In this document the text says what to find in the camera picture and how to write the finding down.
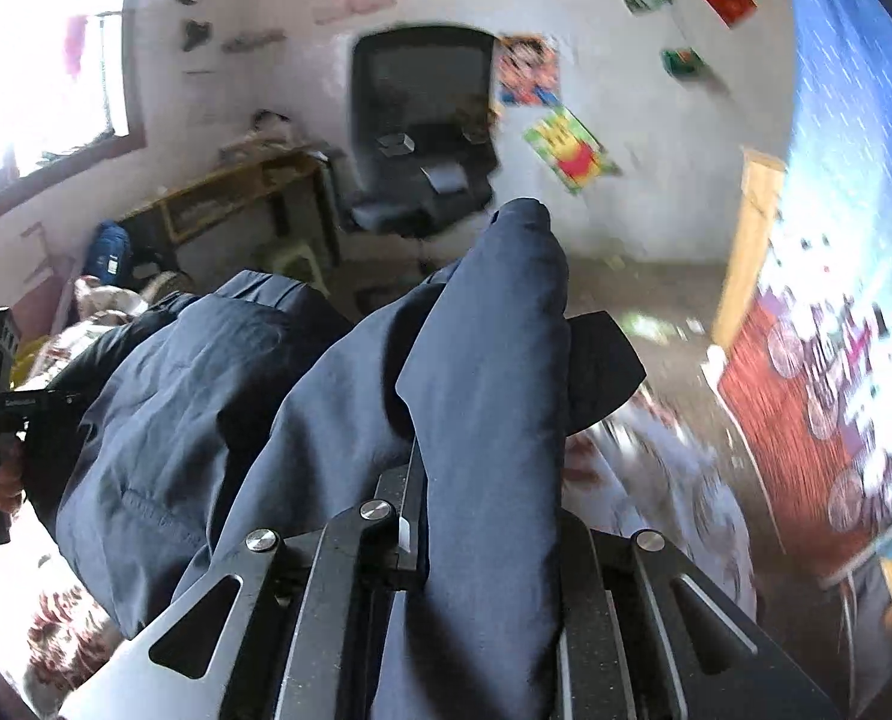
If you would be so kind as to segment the person's left hand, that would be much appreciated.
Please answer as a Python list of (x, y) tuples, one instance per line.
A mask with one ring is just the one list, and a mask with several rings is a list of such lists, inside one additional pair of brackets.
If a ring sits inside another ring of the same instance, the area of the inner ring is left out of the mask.
[(14, 515), (23, 504), (23, 442), (0, 436), (0, 512)]

